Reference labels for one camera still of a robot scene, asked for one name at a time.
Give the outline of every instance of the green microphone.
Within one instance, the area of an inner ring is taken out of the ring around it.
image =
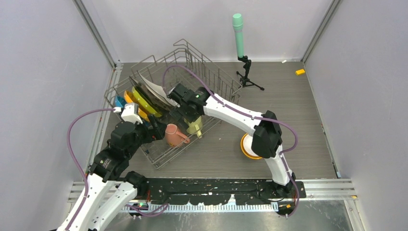
[[[234,27],[234,31],[235,31],[235,43],[237,44],[238,58],[242,58],[243,57],[243,35],[242,35],[243,20],[242,20],[242,15],[240,13],[236,13],[232,16],[232,26]]]

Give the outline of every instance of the wire rack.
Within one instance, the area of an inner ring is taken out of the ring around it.
[[[237,80],[229,76],[185,39],[177,41],[173,46],[176,48],[160,59],[156,59],[154,55],[151,55],[133,65],[131,67],[132,75],[109,88],[105,92],[105,100],[114,107],[115,96],[123,96],[125,90],[131,90],[134,80],[143,83],[141,76],[154,84],[162,86],[162,76],[164,71],[167,67],[178,64],[193,71],[219,96],[238,104],[240,98],[239,91],[242,86]],[[172,89],[178,83],[183,84],[185,87],[193,91],[196,91],[201,87],[200,82],[184,69],[171,68],[166,74],[165,89]],[[173,123],[177,125],[176,121],[168,113],[158,118],[158,120],[165,124]],[[202,137],[200,139],[194,134],[188,134],[186,130],[181,128],[181,126],[178,126],[181,131],[189,137],[190,142],[188,144],[182,144],[175,148],[171,148],[165,140],[160,140],[144,144],[140,149],[153,166],[156,169],[160,169],[182,152],[187,151],[187,149],[195,142],[200,142],[201,139],[205,139],[205,134],[221,122],[217,118],[206,115],[202,116],[202,121]]]

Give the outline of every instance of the cup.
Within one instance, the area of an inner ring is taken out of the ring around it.
[[[190,139],[175,124],[167,125],[165,139],[172,148],[179,147],[183,143],[190,143]]]
[[[194,122],[189,123],[186,119],[184,119],[184,122],[186,122],[189,126],[189,128],[187,129],[187,132],[189,134],[196,134],[198,138],[202,137],[201,128],[203,127],[203,121],[201,119],[201,116],[198,117],[198,119],[196,119]]]

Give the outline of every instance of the wood grain surface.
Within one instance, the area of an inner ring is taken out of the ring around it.
[[[124,65],[121,79],[132,75],[132,65]],[[243,72],[243,63],[217,65],[234,78],[237,70]],[[297,131],[299,144],[285,156],[298,179],[335,178],[309,82],[306,75],[295,75],[295,71],[302,68],[300,62],[252,63],[249,78],[265,91],[254,86],[241,89],[239,105],[259,112],[271,110],[278,120]],[[110,116],[104,141],[117,122],[116,116]],[[283,146],[289,148],[294,142],[293,134],[281,128]],[[240,140],[243,135],[240,129],[222,122],[160,170],[156,170],[145,155],[137,151],[123,175],[136,171],[147,177],[271,178],[265,161],[251,160],[242,153]]]

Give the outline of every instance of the gray floor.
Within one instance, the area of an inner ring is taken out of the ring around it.
[[[352,231],[343,201],[302,201],[289,219],[268,212],[164,213],[133,220],[120,213],[106,230]]]
[[[217,65],[232,77],[237,70],[242,71],[242,63],[238,62]],[[125,64],[121,79],[131,75],[130,67],[131,64]],[[299,144],[285,156],[298,179],[335,178],[309,82],[306,75],[295,75],[301,68],[302,63],[253,63],[250,78],[266,90],[242,89],[239,105],[259,112],[271,110],[279,120],[297,131]],[[117,122],[116,116],[110,117],[106,135]],[[293,135],[285,128],[282,131],[283,145],[290,147]],[[240,140],[243,135],[243,131],[224,122],[162,169],[156,170],[138,151],[127,171],[147,177],[270,178],[271,173],[263,160],[251,160],[242,153]]]

